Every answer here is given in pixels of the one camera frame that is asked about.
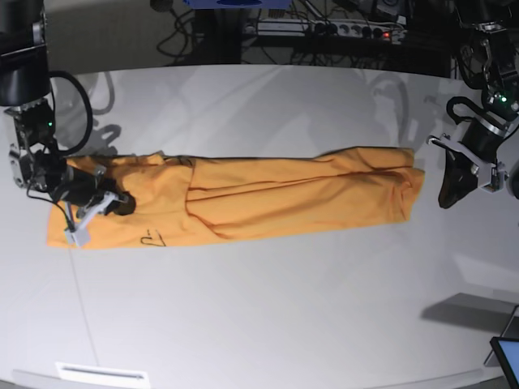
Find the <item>folded orange garment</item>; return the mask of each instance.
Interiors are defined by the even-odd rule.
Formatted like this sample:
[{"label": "folded orange garment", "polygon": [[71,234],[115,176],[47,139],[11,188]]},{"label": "folded orange garment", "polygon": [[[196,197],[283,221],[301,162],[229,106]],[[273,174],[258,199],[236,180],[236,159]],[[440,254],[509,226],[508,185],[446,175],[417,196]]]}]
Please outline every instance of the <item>folded orange garment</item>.
[{"label": "folded orange garment", "polygon": [[[199,246],[351,229],[410,218],[423,183],[413,151],[358,147],[313,160],[79,157],[136,200],[129,216],[95,216],[85,249]],[[49,246],[68,247],[53,209]]]}]

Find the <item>white table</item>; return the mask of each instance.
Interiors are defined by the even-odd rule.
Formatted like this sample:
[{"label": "white table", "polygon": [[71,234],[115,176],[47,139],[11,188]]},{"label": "white table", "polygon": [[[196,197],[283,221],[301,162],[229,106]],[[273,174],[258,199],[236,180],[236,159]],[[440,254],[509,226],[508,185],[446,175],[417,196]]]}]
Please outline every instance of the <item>white table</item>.
[{"label": "white table", "polygon": [[[444,113],[451,96],[476,96],[461,82],[295,66],[81,80],[100,113],[87,152],[312,157],[402,146],[414,148],[426,181],[405,224],[68,252],[45,247],[48,207],[27,200],[0,164],[0,310],[9,312],[0,378],[55,375],[55,361],[145,370],[156,389],[443,389],[501,374],[483,369],[493,331],[423,318],[457,293],[519,301],[519,202],[504,190],[475,191],[447,211],[437,204],[444,152],[424,141],[462,134]],[[83,130],[69,91],[58,85],[67,146]],[[518,147],[519,135],[500,149],[510,167]]]}]

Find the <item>cloth fold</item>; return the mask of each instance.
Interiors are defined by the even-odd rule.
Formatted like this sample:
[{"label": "cloth fold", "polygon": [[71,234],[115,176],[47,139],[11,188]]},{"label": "cloth fold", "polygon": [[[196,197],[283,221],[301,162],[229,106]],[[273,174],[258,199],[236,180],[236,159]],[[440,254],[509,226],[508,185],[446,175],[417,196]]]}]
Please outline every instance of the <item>cloth fold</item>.
[{"label": "cloth fold", "polygon": [[[136,199],[129,216],[95,216],[84,249],[201,246],[409,220],[424,173],[410,149],[356,147],[311,160],[77,157]],[[49,246],[68,247],[62,213]]]}]

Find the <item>white tabletop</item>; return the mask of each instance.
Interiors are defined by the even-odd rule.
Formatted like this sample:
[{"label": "white tabletop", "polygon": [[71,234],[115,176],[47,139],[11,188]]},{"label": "white tabletop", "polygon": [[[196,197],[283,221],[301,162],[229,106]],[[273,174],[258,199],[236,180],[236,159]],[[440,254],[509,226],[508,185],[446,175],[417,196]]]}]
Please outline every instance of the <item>white tabletop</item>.
[{"label": "white tabletop", "polygon": [[[436,309],[458,293],[519,301],[519,202],[504,190],[475,191],[447,211],[437,203],[444,152],[424,141],[462,134],[444,113],[451,96],[476,96],[461,82],[302,66],[81,80],[97,110],[85,153],[312,157],[402,146],[416,151],[426,181],[404,224],[69,252],[45,247],[48,207],[25,199],[0,164],[0,309],[10,313],[0,349],[15,356],[0,354],[0,378],[55,375],[55,361],[145,370],[156,389],[447,388],[500,374],[483,369],[499,324],[454,325]],[[57,97],[58,137],[72,146],[81,106],[69,106],[62,83]],[[510,167],[518,146],[519,135],[500,149]]]}]

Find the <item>orange cloth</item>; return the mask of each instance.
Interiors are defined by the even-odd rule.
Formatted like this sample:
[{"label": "orange cloth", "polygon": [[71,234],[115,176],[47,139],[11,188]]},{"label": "orange cloth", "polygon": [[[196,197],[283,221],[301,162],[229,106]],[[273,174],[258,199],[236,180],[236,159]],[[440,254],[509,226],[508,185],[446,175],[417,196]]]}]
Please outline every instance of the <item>orange cloth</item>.
[{"label": "orange cloth", "polygon": [[[199,246],[406,221],[423,183],[413,151],[358,147],[313,160],[124,156],[70,165],[136,199],[129,216],[95,216],[85,249]],[[67,247],[53,209],[49,246]]]}]

